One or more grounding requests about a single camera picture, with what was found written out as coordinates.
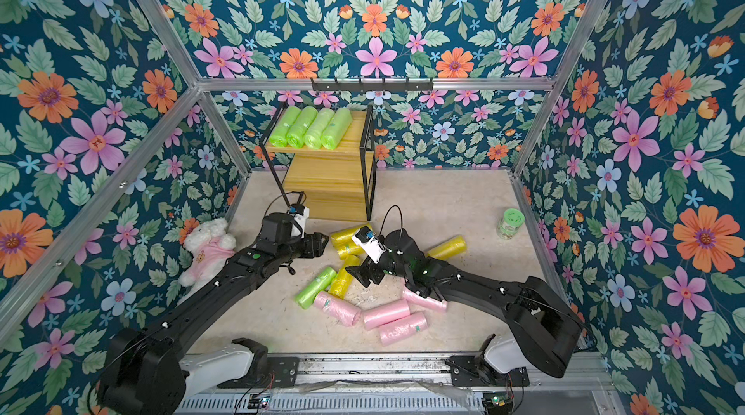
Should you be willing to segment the wooden three-tier shelf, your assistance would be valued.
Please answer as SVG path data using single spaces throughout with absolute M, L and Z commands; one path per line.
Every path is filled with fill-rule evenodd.
M 376 190 L 373 109 L 355 110 L 337 149 L 277 147 L 271 132 L 287 111 L 285 104 L 271 119 L 259 141 L 281 199 L 290 205 L 292 192 L 303 193 L 303 203 L 315 219 L 366 222 L 372 217 Z

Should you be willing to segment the green roll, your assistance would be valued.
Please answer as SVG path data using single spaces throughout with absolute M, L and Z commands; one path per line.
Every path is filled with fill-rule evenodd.
M 318 114 L 318 110 L 313 106 L 303 108 L 286 134 L 287 143 L 293 148 L 303 148 L 305 145 L 305 135 L 310 129 L 310 125 Z
M 308 126 L 304 135 L 304 144 L 312 149 L 318 150 L 322 147 L 321 137 L 325 129 L 329 126 L 334 118 L 335 111 L 332 108 L 322 108 L 314 118 L 314 121 Z
M 328 150 L 337 149 L 352 122 L 352 113 L 348 108 L 338 109 L 329 125 L 322 132 L 321 145 Z

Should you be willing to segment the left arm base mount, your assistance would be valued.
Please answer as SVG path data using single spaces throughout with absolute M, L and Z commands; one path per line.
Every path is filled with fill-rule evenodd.
M 300 362 L 297 357 L 270 354 L 266 345 L 252 339 L 233 339 L 231 344 L 237 350 L 249 351 L 252 358 L 244 372 L 220 383 L 220 389 L 265 388 L 271 383 L 276 388 L 290 388 L 295 385 Z

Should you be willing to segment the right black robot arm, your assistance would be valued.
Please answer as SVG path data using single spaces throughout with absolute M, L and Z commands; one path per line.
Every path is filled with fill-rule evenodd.
M 508 325 L 531 366 L 555 378 L 565 375 L 584 325 L 543 279 L 502 281 L 468 273 L 425 255 L 404 229 L 378 236 L 364 226 L 352 241 L 367 258 L 348 272 L 364 287 L 393 275 L 418 298 L 457 302 L 492 315 Z

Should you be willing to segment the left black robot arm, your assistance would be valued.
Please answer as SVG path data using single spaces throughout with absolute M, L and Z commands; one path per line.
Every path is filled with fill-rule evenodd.
M 141 331 L 119 331 L 107 350 L 97 403 L 119 414 L 173 414 L 184 399 L 246 376 L 262 348 L 250 339 L 194 359 L 186 357 L 187 351 L 280 269 L 324 254 L 329 236 L 309 234 L 305 224 L 295 209 L 266 215 L 256 240 L 230 257 L 194 295 Z

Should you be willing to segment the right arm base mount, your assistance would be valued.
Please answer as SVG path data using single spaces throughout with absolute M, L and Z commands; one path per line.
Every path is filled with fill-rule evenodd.
M 508 353 L 511 368 L 493 366 L 501 351 Z M 518 387 L 530 385 L 527 361 L 515 339 L 502 339 L 492 333 L 482 343 L 475 354 L 452 355 L 445 360 L 449 369 L 451 384 L 458 388 L 474 387 Z

